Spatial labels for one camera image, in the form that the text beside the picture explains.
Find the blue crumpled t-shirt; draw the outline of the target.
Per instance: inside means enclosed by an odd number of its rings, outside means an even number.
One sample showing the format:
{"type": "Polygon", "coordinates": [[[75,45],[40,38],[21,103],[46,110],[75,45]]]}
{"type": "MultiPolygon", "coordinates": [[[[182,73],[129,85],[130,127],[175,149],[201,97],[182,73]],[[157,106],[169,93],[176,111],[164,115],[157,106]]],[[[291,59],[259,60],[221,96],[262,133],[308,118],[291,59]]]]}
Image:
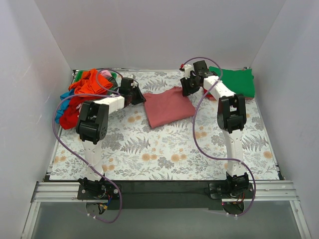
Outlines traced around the blue crumpled t-shirt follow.
{"type": "MultiPolygon", "coordinates": [[[[67,98],[68,96],[72,96],[72,95],[74,95],[74,89],[71,89],[69,92],[66,92],[66,93],[62,94],[60,96],[60,99],[63,101],[65,98],[67,98]]],[[[64,112],[67,110],[67,108],[69,106],[69,102],[70,102],[70,99],[66,99],[61,104],[59,110],[57,111],[56,116],[55,116],[55,122],[57,124],[59,124],[60,118],[63,116],[64,112]]]]}

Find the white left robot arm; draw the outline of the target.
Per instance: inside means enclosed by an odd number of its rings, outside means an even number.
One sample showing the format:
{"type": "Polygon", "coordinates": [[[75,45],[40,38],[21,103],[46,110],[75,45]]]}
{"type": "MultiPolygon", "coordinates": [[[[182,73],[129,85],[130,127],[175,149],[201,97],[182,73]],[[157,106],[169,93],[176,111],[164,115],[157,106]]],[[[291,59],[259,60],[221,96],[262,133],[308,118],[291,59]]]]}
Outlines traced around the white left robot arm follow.
{"type": "Polygon", "coordinates": [[[84,148],[84,159],[88,162],[85,178],[99,181],[104,174],[102,167],[102,140],[108,129],[108,118],[111,113],[129,105],[144,103],[135,75],[124,77],[118,87],[119,96],[110,96],[97,101],[85,101],[79,114],[76,132],[84,148]]]}

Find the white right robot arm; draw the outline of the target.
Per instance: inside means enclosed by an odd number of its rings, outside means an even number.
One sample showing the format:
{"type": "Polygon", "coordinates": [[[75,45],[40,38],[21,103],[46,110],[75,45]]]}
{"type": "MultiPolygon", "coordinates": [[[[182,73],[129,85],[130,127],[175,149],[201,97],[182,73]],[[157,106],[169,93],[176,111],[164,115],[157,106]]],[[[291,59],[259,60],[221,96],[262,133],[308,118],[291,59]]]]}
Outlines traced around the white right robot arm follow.
{"type": "Polygon", "coordinates": [[[211,198],[222,195],[237,198],[249,189],[250,170],[243,161],[242,147],[242,131],[247,121],[245,97],[226,87],[221,80],[223,74],[210,71],[205,60],[198,58],[192,65],[181,64],[180,70],[184,72],[182,94],[186,97],[203,88],[218,101],[217,123],[227,150],[226,179],[210,183],[208,192],[211,198]]]}

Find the red folded t-shirt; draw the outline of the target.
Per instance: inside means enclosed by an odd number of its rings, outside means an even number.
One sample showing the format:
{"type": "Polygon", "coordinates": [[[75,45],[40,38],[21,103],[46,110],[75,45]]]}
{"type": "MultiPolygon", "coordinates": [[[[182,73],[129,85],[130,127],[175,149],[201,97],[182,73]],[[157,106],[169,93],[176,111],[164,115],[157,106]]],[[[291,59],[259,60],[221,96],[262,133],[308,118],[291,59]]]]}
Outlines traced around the red folded t-shirt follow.
{"type": "Polygon", "coordinates": [[[226,86],[216,85],[210,91],[208,91],[210,97],[214,97],[215,100],[218,100],[221,97],[230,97],[236,95],[235,92],[228,89],[226,86]]]}

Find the green folded t-shirt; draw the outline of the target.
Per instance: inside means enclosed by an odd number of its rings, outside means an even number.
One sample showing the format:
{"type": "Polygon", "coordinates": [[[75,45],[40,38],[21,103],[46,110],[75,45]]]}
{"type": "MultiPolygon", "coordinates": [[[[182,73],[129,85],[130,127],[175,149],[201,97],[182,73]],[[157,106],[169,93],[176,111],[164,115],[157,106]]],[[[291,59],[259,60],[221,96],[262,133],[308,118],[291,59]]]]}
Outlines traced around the green folded t-shirt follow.
{"type": "Polygon", "coordinates": [[[254,76],[252,69],[227,70],[222,69],[223,85],[235,94],[242,94],[246,98],[255,97],[254,76]]]}

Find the pink folded t-shirt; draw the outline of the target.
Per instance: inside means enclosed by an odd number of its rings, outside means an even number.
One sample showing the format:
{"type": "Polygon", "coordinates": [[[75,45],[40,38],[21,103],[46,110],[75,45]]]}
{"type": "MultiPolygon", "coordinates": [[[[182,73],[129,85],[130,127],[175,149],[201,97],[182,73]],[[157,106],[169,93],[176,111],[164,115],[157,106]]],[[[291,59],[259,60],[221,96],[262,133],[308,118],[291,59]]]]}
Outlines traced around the pink folded t-shirt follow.
{"type": "MultiPolygon", "coordinates": [[[[217,99],[213,96],[208,97],[210,101],[217,101],[217,99]]],[[[245,100],[253,100],[254,98],[245,97],[245,100]]]]}

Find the orange crumpled t-shirt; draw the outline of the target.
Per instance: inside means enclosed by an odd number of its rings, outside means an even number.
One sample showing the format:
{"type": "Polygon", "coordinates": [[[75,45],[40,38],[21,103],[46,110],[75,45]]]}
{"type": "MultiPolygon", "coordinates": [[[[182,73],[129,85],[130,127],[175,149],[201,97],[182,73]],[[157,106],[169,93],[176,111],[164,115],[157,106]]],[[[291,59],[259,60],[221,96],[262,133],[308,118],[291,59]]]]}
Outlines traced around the orange crumpled t-shirt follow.
{"type": "Polygon", "coordinates": [[[81,79],[71,84],[68,90],[74,90],[74,94],[94,94],[101,95],[107,89],[111,89],[113,84],[102,76],[96,69],[84,71],[81,79]]]}

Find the light pink crumpled t-shirt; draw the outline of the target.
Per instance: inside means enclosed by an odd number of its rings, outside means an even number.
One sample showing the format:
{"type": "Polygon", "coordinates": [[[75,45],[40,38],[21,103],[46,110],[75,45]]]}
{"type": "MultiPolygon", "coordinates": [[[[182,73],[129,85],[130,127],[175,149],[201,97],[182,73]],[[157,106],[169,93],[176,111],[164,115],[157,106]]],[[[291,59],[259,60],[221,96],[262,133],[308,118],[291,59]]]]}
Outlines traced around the light pink crumpled t-shirt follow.
{"type": "Polygon", "coordinates": [[[102,70],[102,71],[100,72],[100,74],[101,74],[103,77],[105,77],[105,78],[110,78],[110,77],[112,77],[112,74],[111,74],[111,72],[110,72],[109,70],[102,70]]]}

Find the grey crumpled t-shirt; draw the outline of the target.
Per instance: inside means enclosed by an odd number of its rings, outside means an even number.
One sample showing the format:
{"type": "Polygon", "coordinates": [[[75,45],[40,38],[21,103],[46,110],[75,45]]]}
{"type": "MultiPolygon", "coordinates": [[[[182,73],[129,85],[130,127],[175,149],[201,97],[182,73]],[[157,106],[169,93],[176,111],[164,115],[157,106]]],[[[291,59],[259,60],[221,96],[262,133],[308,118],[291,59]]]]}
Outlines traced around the grey crumpled t-shirt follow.
{"type": "Polygon", "coordinates": [[[110,88],[111,91],[117,91],[119,88],[119,85],[114,77],[110,77],[108,81],[112,84],[112,87],[110,88]]]}

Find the aluminium frame rail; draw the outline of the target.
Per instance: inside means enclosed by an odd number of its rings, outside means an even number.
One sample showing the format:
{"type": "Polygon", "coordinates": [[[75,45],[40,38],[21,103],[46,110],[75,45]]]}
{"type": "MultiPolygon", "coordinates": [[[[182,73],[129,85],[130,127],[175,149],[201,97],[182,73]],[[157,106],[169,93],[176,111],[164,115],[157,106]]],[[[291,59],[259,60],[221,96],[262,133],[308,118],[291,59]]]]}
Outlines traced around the aluminium frame rail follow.
{"type": "Polygon", "coordinates": [[[86,219],[85,202],[75,182],[38,182],[21,234],[22,239],[75,239],[76,223],[86,219]]]}

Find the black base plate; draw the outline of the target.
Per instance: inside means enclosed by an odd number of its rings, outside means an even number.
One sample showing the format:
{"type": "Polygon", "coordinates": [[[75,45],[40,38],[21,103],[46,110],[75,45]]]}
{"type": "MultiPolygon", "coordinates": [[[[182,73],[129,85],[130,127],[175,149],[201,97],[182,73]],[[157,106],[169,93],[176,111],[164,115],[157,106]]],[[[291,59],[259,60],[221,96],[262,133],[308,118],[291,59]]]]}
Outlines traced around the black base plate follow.
{"type": "Polygon", "coordinates": [[[213,181],[91,181],[78,179],[77,198],[97,204],[101,213],[122,209],[186,209],[221,210],[222,200],[242,204],[252,199],[252,183],[231,185],[226,180],[213,181]]]}

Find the dusty rose t-shirt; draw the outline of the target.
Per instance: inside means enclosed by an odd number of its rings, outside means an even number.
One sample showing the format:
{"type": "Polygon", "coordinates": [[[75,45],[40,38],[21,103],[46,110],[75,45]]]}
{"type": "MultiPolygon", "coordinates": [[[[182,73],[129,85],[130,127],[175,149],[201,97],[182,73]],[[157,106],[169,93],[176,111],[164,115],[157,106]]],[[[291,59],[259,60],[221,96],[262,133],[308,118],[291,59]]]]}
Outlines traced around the dusty rose t-shirt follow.
{"type": "Polygon", "coordinates": [[[145,112],[151,128],[192,117],[195,107],[182,95],[181,87],[173,87],[160,94],[145,93],[145,112]]]}

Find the floral patterned table mat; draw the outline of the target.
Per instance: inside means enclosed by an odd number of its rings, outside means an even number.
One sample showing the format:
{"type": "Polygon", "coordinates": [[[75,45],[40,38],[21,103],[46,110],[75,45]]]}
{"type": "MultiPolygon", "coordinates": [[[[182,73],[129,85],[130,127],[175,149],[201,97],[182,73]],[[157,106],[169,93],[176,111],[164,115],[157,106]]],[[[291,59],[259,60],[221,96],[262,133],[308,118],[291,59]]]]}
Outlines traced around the floral patterned table mat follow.
{"type": "MultiPolygon", "coordinates": [[[[141,92],[159,94],[180,85],[180,71],[121,72],[134,74],[141,92]]],[[[278,164],[259,114],[256,101],[246,100],[247,122],[243,130],[244,161],[256,180],[278,180],[278,164]]],[[[226,145],[217,120],[217,102],[203,100],[196,116],[195,137],[208,155],[226,158],[226,145]]],[[[62,130],[60,139],[84,156],[75,129],[62,130]]],[[[84,164],[61,144],[56,147],[50,180],[77,180],[86,172],[84,164]]],[[[143,104],[129,106],[109,117],[102,140],[102,167],[111,180],[223,180],[227,161],[202,155],[193,141],[192,118],[152,129],[143,104]]]]}

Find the red crumpled t-shirt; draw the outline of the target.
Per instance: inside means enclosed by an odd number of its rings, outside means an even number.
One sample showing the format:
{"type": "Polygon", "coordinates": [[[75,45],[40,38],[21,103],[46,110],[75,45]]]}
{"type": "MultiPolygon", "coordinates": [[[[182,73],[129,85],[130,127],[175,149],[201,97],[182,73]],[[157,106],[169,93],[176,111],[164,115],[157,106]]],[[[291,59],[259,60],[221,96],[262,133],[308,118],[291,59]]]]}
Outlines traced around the red crumpled t-shirt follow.
{"type": "Polygon", "coordinates": [[[71,129],[77,125],[80,108],[86,99],[87,97],[73,97],[70,100],[68,108],[59,119],[59,124],[63,129],[71,129]]]}

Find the green plastic laundry tray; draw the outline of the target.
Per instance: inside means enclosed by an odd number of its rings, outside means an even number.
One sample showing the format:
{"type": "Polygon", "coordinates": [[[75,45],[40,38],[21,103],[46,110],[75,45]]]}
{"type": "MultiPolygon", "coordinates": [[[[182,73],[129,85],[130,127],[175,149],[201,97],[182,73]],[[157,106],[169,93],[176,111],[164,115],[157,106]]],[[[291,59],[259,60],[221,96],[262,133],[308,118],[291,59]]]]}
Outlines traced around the green plastic laundry tray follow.
{"type": "MultiPolygon", "coordinates": [[[[118,74],[118,73],[116,73],[116,72],[112,72],[112,71],[110,71],[111,72],[111,74],[112,74],[112,77],[114,77],[115,79],[117,79],[119,76],[120,76],[120,74],[118,74]]],[[[81,70],[81,71],[78,71],[77,72],[77,75],[75,76],[75,79],[73,80],[73,82],[75,83],[75,82],[78,82],[81,78],[82,78],[82,74],[84,73],[84,71],[83,70],[81,70]]]]}

